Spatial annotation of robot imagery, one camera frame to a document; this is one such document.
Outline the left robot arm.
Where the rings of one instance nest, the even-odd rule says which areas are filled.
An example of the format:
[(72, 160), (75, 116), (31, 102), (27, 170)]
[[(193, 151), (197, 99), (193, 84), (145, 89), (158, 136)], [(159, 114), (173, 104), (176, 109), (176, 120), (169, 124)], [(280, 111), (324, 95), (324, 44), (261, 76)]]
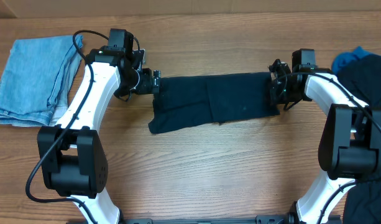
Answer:
[(128, 101), (132, 95), (157, 94), (161, 73), (143, 68), (145, 50), (125, 29), (111, 29), (107, 45), (79, 55), (85, 74), (71, 105), (53, 126), (37, 135), (40, 160), (25, 185), (29, 199), (38, 203), (71, 202), (86, 223), (124, 223), (106, 183), (108, 160), (99, 129), (112, 97)]

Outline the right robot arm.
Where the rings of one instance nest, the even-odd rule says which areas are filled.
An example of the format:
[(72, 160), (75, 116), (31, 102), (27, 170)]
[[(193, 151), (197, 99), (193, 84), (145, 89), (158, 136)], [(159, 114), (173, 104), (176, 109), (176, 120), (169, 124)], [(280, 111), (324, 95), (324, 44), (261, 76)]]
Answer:
[(269, 66), (272, 105), (288, 111), (314, 101), (326, 115), (318, 147), (320, 172), (285, 215), (262, 215), (257, 223), (340, 223), (331, 211), (342, 197), (381, 169), (381, 110), (355, 97), (328, 68), (316, 65), (313, 49), (300, 49), (292, 64), (276, 59)]

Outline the dark navy t-shirt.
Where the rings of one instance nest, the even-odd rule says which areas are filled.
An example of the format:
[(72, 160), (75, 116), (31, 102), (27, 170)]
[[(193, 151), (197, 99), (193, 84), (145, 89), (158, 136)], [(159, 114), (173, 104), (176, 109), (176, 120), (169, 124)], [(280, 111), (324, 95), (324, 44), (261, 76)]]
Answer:
[(267, 72), (171, 77), (161, 80), (154, 96), (152, 134), (167, 133), (206, 123), (225, 123), (276, 116), (269, 102)]

